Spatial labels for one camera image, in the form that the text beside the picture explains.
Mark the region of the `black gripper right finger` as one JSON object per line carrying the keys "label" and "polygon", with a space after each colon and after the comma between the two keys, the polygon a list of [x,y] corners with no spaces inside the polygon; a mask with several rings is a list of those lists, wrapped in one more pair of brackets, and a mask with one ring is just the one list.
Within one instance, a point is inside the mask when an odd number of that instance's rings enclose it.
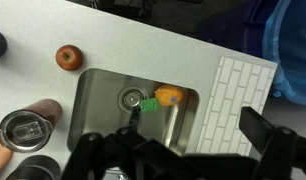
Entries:
{"label": "black gripper right finger", "polygon": [[292,180],[293,168],[306,175],[306,137],[273,125],[252,107],[241,109],[239,129],[261,154],[253,180]]}

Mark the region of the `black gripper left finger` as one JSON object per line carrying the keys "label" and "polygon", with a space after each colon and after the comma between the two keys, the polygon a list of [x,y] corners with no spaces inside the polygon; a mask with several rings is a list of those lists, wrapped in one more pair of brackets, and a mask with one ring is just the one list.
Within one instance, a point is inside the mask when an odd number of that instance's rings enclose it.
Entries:
{"label": "black gripper left finger", "polygon": [[119,168],[131,180],[180,180],[180,157],[140,134],[122,128],[103,137],[82,135],[61,180],[103,180],[111,168]]}

